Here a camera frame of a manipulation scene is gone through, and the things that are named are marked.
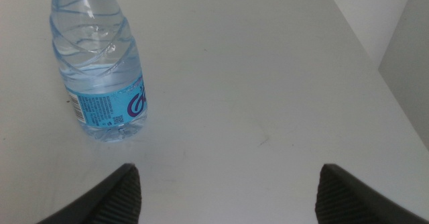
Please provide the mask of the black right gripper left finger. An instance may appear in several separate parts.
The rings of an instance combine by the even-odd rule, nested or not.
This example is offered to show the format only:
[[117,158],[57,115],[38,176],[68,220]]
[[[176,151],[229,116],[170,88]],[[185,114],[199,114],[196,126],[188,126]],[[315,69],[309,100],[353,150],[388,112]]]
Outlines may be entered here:
[[81,197],[40,224],[138,223],[141,185],[137,167],[123,164]]

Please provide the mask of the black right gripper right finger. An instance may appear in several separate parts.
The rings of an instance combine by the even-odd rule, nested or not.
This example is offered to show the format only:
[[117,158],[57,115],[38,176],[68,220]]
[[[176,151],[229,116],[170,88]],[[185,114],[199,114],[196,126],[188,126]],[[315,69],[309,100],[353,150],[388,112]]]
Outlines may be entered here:
[[315,213],[327,224],[428,224],[336,164],[321,168]]

